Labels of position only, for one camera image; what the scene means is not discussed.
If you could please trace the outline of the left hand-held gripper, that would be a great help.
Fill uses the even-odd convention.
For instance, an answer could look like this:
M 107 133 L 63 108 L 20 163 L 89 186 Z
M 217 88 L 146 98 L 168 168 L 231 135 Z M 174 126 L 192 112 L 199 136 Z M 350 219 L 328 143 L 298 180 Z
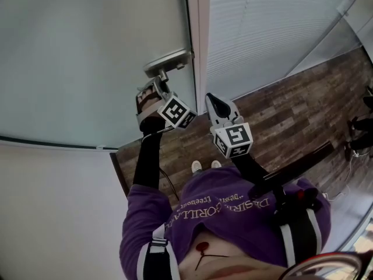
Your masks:
M 153 88 L 161 98 L 152 104 L 145 111 L 136 115 L 139 126 L 143 124 L 146 117 L 153 113 L 158 113 L 168 124 L 177 129 L 186 129 L 197 117 L 197 113 L 191 110 L 175 93 L 172 93 L 166 80 L 153 78 L 143 87 L 138 87 L 139 93 L 145 92 L 148 88 Z

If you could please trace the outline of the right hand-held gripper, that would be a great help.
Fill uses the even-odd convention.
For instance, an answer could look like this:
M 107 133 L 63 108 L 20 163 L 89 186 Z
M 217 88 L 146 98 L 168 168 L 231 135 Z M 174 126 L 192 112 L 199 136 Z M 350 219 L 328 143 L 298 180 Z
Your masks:
M 207 93 L 205 106 L 213 144 L 226 158 L 231 159 L 248 154 L 252 146 L 252 133 L 249 124 L 239 114 L 231 100 Z

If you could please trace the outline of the person's left hand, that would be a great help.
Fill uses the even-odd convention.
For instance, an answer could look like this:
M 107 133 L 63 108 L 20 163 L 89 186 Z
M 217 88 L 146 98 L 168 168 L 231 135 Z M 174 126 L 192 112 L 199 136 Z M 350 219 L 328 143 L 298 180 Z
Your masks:
M 140 92 L 136 97 L 136 106 L 138 114 L 144 112 L 150 106 L 155 104 L 161 99 L 158 92 L 153 85 L 147 87 L 144 91 Z

